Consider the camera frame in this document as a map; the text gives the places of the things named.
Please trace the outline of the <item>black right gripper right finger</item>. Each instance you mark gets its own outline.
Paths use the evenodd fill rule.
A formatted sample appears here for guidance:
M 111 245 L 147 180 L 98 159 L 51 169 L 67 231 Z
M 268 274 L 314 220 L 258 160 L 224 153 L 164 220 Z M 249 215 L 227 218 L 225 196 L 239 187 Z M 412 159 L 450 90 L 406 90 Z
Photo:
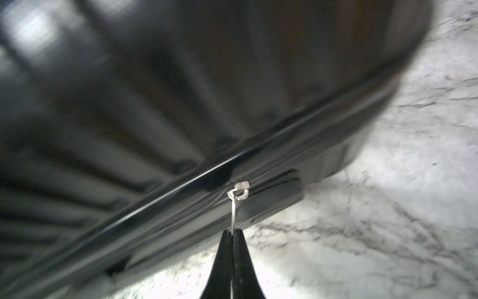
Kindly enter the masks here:
M 257 280 L 253 262 L 243 231 L 235 229 L 232 235 L 233 277 L 232 296 L 234 299 L 266 299 Z

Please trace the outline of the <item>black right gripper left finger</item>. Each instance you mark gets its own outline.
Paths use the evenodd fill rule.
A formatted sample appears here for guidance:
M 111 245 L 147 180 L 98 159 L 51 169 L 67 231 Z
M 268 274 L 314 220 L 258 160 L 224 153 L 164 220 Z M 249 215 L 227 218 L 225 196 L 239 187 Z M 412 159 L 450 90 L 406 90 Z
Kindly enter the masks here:
M 219 242 L 209 279 L 200 299 L 230 299 L 234 272 L 233 240 L 229 230 L 224 230 Z

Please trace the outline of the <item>silver zipper pull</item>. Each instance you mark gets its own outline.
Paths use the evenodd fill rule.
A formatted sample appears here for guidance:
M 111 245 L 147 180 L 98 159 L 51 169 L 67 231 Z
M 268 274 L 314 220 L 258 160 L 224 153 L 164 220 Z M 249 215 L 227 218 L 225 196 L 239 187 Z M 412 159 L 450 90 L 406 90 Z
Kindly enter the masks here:
M 248 181 L 242 181 L 242 182 L 236 183 L 234 185 L 234 188 L 227 192 L 229 199 L 232 201 L 232 205 L 231 205 L 232 218 L 231 218 L 231 228 L 230 228 L 231 235 L 234 235 L 235 227 L 237 223 L 238 202 L 248 199 L 249 192 L 250 192 L 250 183 Z

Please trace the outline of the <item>black ribbed hard-shell suitcase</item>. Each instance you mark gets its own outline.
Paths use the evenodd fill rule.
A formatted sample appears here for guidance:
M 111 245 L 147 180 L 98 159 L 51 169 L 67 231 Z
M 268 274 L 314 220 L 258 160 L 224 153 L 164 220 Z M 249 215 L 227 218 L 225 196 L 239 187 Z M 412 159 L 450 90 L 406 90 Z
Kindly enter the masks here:
M 95 298 L 362 151 L 432 1 L 2 1 L 1 297 Z

